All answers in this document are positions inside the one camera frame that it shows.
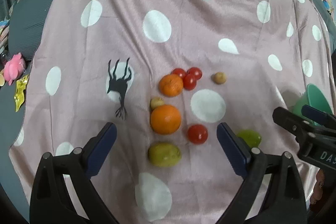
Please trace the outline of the green lime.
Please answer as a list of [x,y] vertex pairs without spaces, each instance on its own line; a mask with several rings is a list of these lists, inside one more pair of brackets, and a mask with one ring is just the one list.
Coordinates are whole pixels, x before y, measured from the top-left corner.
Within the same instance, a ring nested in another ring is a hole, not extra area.
[[250,148],[258,147],[262,141],[261,135],[251,129],[241,130],[236,136],[242,138]]

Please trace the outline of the red tomato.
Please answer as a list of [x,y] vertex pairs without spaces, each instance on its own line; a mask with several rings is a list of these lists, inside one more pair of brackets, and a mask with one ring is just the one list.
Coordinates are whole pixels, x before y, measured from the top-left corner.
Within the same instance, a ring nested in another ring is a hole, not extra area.
[[209,133],[204,125],[195,124],[188,128],[187,137],[191,143],[200,145],[207,141]]

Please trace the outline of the yellow-green kiwi fruit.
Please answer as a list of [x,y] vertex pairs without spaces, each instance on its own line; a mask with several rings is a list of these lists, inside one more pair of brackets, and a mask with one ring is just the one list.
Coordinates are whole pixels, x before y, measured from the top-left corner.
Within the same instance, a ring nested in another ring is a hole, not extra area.
[[171,167],[180,162],[182,154],[176,145],[168,142],[159,142],[149,147],[147,157],[154,166]]

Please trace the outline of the cherry tomato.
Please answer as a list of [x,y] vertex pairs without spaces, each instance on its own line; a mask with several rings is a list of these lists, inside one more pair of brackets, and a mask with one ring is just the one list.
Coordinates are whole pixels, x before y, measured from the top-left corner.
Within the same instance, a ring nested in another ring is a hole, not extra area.
[[186,74],[183,78],[183,87],[186,90],[193,90],[197,85],[197,79],[193,74]]
[[200,80],[203,73],[198,67],[191,67],[188,69],[187,74],[192,74],[196,80]]
[[177,75],[181,79],[184,79],[184,77],[186,76],[186,71],[180,67],[175,68],[171,73]]

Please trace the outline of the cherry tomato front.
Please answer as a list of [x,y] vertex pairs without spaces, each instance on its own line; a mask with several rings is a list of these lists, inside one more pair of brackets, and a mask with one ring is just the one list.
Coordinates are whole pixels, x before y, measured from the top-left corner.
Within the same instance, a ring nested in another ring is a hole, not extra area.
[[197,79],[193,74],[186,74],[183,78],[183,87],[186,90],[193,90],[197,85]]

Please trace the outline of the large orange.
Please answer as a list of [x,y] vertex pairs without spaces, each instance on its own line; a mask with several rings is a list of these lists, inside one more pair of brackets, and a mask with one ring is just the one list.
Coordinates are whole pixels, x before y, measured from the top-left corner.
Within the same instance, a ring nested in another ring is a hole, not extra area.
[[160,135],[171,135],[181,126],[182,117],[179,110],[170,105],[164,104],[155,108],[150,116],[150,125],[153,131]]

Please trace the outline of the small mandarin orange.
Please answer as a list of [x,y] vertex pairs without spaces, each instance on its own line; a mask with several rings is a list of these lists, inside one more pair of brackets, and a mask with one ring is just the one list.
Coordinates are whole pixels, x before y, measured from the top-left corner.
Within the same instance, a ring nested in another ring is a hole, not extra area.
[[175,97],[183,90],[183,80],[176,74],[168,74],[161,78],[158,88],[163,95]]

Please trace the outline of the green plastic bowl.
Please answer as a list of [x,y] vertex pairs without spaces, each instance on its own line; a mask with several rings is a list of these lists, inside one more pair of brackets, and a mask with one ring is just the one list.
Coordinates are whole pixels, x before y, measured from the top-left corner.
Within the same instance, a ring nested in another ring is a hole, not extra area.
[[301,114],[301,109],[304,105],[312,106],[320,111],[332,114],[331,107],[325,98],[323,92],[314,84],[310,83],[307,85],[305,92],[294,104],[291,112],[304,120],[307,120],[314,125],[324,125],[323,123],[316,123],[315,121],[310,120],[309,118],[304,117]]

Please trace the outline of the beige longan right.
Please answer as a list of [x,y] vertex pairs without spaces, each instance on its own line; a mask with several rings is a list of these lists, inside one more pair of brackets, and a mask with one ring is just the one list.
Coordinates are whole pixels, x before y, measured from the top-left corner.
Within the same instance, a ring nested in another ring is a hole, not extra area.
[[224,72],[219,71],[212,75],[212,80],[216,84],[224,84],[227,81],[227,76]]

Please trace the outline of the beige longan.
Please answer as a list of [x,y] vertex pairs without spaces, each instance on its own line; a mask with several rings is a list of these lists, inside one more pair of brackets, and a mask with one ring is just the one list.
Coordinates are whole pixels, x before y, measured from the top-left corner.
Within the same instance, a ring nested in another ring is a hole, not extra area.
[[227,81],[227,76],[224,72],[219,71],[212,75],[212,80],[216,84],[224,84]]
[[153,97],[150,100],[150,109],[154,110],[157,107],[163,106],[165,104],[165,101],[161,97]]

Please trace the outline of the yellow snack wrapper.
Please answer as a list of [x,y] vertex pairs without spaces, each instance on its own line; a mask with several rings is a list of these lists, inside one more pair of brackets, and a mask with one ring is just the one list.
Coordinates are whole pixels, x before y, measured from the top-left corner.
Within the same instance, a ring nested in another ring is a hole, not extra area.
[[16,89],[14,95],[15,112],[18,112],[21,105],[25,102],[25,90],[29,82],[29,75],[23,76],[16,81]]

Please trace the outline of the beige longan left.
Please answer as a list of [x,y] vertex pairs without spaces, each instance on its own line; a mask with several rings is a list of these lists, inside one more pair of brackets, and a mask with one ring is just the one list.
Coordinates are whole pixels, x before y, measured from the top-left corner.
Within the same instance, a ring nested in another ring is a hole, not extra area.
[[161,97],[153,97],[150,100],[150,109],[154,110],[157,107],[163,106],[165,104],[165,101]]

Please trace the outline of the pink plush toy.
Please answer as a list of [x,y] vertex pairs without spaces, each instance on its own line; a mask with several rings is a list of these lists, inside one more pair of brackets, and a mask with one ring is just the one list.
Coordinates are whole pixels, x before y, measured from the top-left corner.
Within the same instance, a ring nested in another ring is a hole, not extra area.
[[11,60],[7,61],[4,68],[4,79],[9,86],[18,79],[26,70],[26,63],[22,53],[13,55]]

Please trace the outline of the pink polka dot cloth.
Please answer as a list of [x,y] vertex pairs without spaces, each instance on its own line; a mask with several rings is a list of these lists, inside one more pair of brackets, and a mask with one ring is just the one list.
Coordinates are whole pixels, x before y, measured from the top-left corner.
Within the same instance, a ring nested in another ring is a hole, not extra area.
[[[295,153],[272,120],[308,84],[335,107],[327,26],[312,0],[53,0],[30,73],[21,142],[9,155],[26,198],[45,152],[82,147],[112,122],[117,141],[93,185],[120,223],[215,223],[242,182],[216,137],[226,122],[257,131],[261,150]],[[193,90],[158,88],[175,68],[201,69]],[[216,84],[212,75],[224,72]],[[150,125],[150,100],[181,113],[179,129]],[[187,137],[208,130],[204,144]],[[179,163],[157,167],[147,151],[168,142]]]

